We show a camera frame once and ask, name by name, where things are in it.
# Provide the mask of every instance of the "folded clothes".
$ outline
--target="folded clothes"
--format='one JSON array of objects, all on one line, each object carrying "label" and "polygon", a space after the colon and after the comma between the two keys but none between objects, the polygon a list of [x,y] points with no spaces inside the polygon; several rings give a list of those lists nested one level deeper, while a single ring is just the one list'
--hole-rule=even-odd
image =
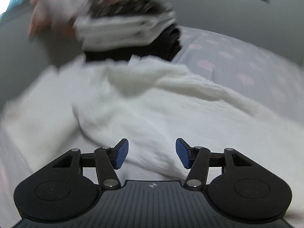
[{"label": "folded clothes", "polygon": [[130,60],[132,55],[158,56],[166,61],[171,61],[180,51],[180,31],[176,25],[166,28],[151,44],[147,46],[125,47],[109,51],[93,52],[85,51],[86,61],[102,61],[105,59]]},{"label": "folded clothes", "polygon": [[170,26],[176,24],[176,14],[169,4],[154,0],[122,0],[109,6],[95,4],[91,12],[91,16],[77,18],[74,28],[77,39],[83,41],[85,52],[101,52],[91,54],[98,56],[95,60],[129,60],[132,54],[171,60],[180,49],[179,33],[171,35],[174,28]]}]

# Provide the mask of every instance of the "white folded shirt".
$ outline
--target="white folded shirt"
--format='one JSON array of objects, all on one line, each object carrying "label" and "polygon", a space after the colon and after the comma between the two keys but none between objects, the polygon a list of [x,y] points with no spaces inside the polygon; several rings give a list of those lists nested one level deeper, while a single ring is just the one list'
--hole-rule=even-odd
[{"label": "white folded shirt", "polygon": [[157,16],[79,17],[74,28],[83,50],[107,51],[149,45],[175,22],[175,12],[171,11]]}]

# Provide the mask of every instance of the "blue finger pad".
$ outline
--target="blue finger pad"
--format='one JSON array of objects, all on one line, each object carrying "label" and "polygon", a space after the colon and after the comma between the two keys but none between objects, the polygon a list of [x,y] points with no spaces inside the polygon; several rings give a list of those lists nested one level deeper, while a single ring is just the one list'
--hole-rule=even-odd
[{"label": "blue finger pad", "polygon": [[187,149],[180,143],[179,140],[176,140],[175,143],[176,153],[179,156],[180,161],[186,169],[190,169],[190,159]]},{"label": "blue finger pad", "polygon": [[123,165],[123,162],[125,161],[125,158],[128,155],[128,151],[129,151],[129,142],[128,142],[128,140],[126,140],[125,143],[117,151],[116,159],[115,159],[115,162],[113,165],[113,168],[115,170],[118,170],[121,168],[121,166]]}]

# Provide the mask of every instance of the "gray wall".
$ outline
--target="gray wall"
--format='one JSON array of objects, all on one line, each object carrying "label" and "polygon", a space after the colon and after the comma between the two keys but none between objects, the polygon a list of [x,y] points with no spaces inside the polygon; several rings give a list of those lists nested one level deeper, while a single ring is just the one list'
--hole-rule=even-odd
[{"label": "gray wall", "polygon": [[162,0],[181,25],[229,35],[302,64],[304,0]]},{"label": "gray wall", "polygon": [[47,66],[60,66],[82,52],[81,44],[50,32],[29,39],[31,11],[29,4],[23,4],[0,22],[0,110]]}]

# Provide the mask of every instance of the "bedsheet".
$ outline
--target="bedsheet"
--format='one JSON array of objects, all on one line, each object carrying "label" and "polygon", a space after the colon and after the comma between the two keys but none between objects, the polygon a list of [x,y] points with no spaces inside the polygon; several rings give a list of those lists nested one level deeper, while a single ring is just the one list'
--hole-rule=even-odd
[{"label": "bedsheet", "polygon": [[17,147],[0,129],[0,227],[10,228],[20,216],[13,201],[16,186],[32,171],[25,163]]},{"label": "bedsheet", "polygon": [[304,71],[271,51],[229,36],[181,27],[182,50],[173,63],[229,87],[304,124]]}]

